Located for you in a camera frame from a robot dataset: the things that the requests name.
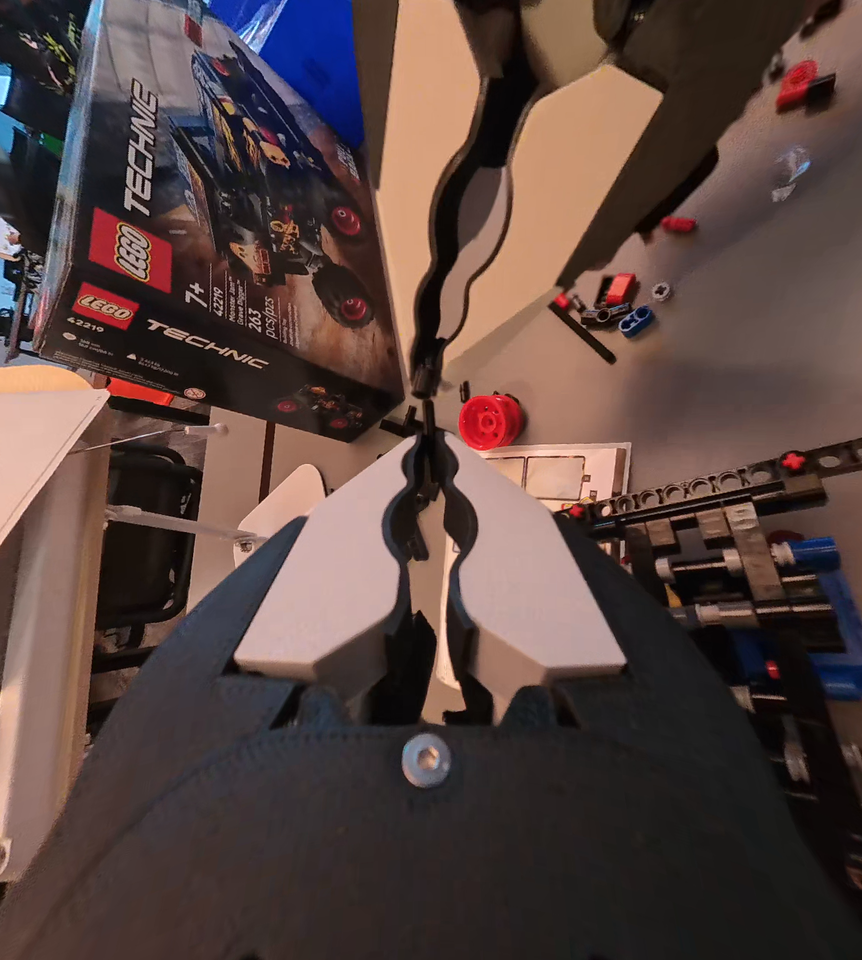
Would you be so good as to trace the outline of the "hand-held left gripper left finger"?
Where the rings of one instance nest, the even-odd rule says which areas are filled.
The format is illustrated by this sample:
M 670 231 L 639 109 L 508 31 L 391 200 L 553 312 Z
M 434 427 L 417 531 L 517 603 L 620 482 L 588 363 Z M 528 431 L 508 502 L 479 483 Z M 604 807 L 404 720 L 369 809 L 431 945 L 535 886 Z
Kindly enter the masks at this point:
M 366 724 L 419 722 L 437 653 L 409 571 L 424 454 L 421 438 L 401 441 L 307 514 L 239 669 L 326 688 Z

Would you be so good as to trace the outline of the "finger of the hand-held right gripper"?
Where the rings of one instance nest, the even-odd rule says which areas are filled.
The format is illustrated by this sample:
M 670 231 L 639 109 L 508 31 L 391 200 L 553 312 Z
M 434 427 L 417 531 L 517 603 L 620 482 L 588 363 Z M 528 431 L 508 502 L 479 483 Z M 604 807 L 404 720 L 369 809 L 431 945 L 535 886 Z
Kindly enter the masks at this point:
M 444 370 L 498 353 L 563 289 L 562 271 L 663 95 L 603 65 L 539 99 L 509 161 L 473 174 L 441 293 Z
M 453 2 L 354 1 L 365 147 L 406 388 L 432 206 L 468 138 L 480 76 Z

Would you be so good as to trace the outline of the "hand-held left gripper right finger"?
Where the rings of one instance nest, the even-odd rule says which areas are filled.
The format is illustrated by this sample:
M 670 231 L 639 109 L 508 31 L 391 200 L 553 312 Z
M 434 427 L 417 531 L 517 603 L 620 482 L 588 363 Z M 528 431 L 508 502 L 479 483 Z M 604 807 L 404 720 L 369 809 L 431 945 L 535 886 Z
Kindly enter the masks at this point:
M 500 474 L 460 438 L 457 493 L 471 504 L 477 534 L 469 559 L 445 541 L 441 626 L 446 627 L 451 573 L 459 608 L 470 617 L 466 673 L 496 706 L 523 688 L 620 673 L 627 661 L 565 544 L 555 515 Z

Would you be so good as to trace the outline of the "partly built toy truck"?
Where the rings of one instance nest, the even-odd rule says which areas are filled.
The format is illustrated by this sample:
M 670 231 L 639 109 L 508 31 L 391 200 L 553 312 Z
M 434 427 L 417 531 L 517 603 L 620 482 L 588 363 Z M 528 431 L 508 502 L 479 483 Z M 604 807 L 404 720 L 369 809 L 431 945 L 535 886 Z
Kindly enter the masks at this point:
M 862 437 L 557 510 L 614 554 L 730 687 L 804 840 L 862 922 L 862 751 L 840 738 L 814 653 L 850 631 L 826 538 L 772 543 L 761 519 L 826 504 Z

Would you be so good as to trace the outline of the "blue plastic bin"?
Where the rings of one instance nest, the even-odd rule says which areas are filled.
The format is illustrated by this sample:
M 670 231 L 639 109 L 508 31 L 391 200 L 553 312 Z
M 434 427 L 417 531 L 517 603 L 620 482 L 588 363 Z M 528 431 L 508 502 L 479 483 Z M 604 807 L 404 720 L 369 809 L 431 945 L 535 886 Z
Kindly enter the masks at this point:
M 350 1 L 208 4 L 347 144 L 364 145 Z

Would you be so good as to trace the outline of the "colourful sticker sheet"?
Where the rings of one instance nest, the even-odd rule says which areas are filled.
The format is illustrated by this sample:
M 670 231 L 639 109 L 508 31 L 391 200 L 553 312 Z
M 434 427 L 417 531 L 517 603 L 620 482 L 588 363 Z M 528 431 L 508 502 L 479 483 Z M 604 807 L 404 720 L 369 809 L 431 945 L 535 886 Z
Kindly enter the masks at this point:
M 553 512 L 628 491 L 631 443 L 626 441 L 519 444 L 478 454 Z

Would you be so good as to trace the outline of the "pile of small toy pins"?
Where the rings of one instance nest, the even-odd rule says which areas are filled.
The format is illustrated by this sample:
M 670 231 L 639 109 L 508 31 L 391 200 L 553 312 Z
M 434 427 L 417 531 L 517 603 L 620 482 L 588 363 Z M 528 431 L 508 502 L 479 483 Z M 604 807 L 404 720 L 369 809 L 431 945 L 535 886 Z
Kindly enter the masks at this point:
M 775 111 L 778 114 L 794 110 L 820 111 L 830 105 L 835 88 L 835 73 L 821 75 L 815 60 L 802 60 L 782 76 L 774 101 Z M 719 158 L 717 147 L 712 148 L 668 198 L 645 217 L 642 225 L 636 229 L 645 242 L 652 239 L 655 230 L 671 236 L 687 236 L 697 229 L 695 218 L 680 216 L 677 210 L 710 176 Z M 561 295 L 567 295 L 572 315 L 590 332 L 593 329 L 617 327 L 625 337 L 631 339 L 653 319 L 651 307 L 635 307 L 633 304 L 638 286 L 635 273 L 621 272 L 603 276 L 592 303 L 586 303 L 575 291 Z

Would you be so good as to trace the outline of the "clear plastic scrap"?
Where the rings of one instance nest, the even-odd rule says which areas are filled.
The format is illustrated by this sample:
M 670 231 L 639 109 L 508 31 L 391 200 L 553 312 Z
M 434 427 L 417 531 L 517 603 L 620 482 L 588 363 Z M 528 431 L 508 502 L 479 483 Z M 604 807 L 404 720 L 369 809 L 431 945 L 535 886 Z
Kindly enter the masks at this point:
M 781 152 L 773 163 L 771 202 L 783 203 L 790 198 L 810 167 L 811 156 L 804 147 L 795 145 Z

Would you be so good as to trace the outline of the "black office chair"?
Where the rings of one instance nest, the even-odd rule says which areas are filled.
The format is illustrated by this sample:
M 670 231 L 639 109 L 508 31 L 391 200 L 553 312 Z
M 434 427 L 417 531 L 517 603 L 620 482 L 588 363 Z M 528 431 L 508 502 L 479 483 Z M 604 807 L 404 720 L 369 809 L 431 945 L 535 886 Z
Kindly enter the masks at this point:
M 110 453 L 108 504 L 196 522 L 203 475 L 176 451 L 126 441 Z M 148 625 L 187 605 L 196 536 L 109 520 L 103 535 L 96 631 L 124 632 L 136 648 Z

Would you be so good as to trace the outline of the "red wheel rim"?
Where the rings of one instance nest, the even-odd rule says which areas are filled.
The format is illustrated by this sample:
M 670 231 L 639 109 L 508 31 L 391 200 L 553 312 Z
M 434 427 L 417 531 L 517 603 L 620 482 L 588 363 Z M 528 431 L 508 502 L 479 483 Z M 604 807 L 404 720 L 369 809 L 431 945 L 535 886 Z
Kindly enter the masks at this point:
M 513 446 L 524 430 L 525 412 L 510 394 L 478 394 L 462 403 L 459 433 L 473 450 L 490 451 Z

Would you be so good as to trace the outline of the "black toy set box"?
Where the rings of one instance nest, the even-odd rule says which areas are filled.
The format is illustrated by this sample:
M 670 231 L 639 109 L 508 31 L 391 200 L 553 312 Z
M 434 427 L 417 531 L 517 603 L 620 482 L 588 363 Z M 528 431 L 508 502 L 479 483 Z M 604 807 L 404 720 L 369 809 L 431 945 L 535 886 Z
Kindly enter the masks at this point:
M 365 161 L 205 6 L 93 2 L 33 347 L 350 443 L 405 398 Z

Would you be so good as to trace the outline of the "red bag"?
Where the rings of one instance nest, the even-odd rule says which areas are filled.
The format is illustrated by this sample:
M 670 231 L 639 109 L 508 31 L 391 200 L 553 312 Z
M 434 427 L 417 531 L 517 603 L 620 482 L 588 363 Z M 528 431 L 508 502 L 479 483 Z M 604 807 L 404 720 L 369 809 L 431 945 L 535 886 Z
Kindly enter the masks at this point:
M 116 399 L 150 403 L 157 406 L 169 407 L 174 400 L 172 393 L 141 386 L 119 378 L 109 378 L 107 390 Z

